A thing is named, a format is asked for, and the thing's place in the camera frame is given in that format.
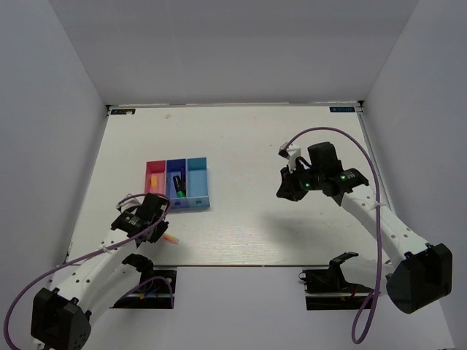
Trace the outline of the yellow pink highlighter pen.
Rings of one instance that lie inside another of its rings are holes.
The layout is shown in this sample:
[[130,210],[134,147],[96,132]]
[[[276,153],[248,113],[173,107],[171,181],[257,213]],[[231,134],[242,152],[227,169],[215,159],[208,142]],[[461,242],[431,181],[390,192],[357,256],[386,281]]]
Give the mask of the yellow pink highlighter pen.
[[163,239],[170,244],[178,244],[180,240],[177,237],[171,236],[171,235],[164,235]]

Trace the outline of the green capped black highlighter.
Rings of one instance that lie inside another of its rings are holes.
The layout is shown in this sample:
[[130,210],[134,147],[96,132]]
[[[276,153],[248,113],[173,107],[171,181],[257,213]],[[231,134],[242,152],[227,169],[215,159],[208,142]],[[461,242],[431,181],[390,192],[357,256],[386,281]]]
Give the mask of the green capped black highlighter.
[[184,195],[184,193],[182,191],[180,175],[173,176],[172,180],[173,180],[173,183],[174,183],[174,189],[175,189],[177,197],[178,198],[184,198],[185,195]]

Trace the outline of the orange capped highlighter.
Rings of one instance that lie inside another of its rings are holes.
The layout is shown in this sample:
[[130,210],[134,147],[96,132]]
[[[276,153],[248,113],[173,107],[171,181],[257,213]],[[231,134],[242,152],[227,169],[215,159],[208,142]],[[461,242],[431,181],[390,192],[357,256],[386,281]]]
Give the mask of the orange capped highlighter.
[[151,184],[151,191],[156,192],[158,190],[158,177],[156,174],[153,174],[151,176],[150,184]]

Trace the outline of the purple capped black highlighter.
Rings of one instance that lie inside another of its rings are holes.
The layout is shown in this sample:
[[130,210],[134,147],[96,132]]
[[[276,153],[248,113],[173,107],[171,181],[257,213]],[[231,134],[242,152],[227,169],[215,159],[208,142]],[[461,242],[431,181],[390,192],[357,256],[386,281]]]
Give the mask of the purple capped black highlighter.
[[186,196],[187,192],[186,192],[186,172],[185,172],[185,169],[183,169],[181,171],[180,179],[181,179],[182,191],[183,191],[184,195]]

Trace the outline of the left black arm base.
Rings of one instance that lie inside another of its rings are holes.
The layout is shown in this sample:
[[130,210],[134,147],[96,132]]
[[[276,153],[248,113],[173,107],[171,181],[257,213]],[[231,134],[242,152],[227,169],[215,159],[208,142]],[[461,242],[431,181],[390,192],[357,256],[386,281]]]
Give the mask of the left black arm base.
[[[150,277],[163,277],[170,282],[171,289],[161,279],[147,281]],[[165,310],[173,309],[172,301],[175,299],[177,270],[176,269],[153,269],[140,278],[141,286],[131,294],[119,299],[114,309],[142,309],[142,310]]]

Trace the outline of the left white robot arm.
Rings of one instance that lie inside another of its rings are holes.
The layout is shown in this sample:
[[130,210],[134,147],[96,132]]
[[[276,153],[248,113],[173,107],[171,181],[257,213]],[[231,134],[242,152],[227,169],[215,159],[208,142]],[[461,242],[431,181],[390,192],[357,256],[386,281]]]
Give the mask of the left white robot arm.
[[142,249],[167,230],[171,203],[162,194],[137,198],[130,195],[119,202],[119,215],[97,255],[86,257],[54,289],[43,288],[35,295],[31,335],[45,349],[81,349],[104,312],[119,299],[153,285],[154,264]]

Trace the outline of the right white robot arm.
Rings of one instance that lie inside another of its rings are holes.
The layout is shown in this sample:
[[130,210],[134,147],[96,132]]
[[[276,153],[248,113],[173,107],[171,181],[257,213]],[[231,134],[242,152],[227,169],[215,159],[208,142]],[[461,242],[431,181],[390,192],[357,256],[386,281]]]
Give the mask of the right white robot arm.
[[327,271],[307,271],[304,281],[310,294],[346,292],[353,286],[372,289],[380,283],[395,306],[405,314],[447,296],[452,291],[452,253],[444,244],[433,245],[417,235],[376,199],[376,191],[355,168],[343,169],[334,145],[323,142],[308,148],[284,144],[279,155],[287,159],[281,169],[278,198],[298,202],[311,191],[332,198],[370,233],[380,238],[389,262],[379,264],[355,252],[330,260]]

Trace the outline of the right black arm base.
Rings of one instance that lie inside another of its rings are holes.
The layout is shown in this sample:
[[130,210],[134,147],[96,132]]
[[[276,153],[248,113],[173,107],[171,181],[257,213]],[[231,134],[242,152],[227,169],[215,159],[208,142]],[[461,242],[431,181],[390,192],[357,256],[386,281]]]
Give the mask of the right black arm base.
[[328,269],[306,269],[298,275],[304,286],[307,311],[357,311],[371,289],[334,281]]

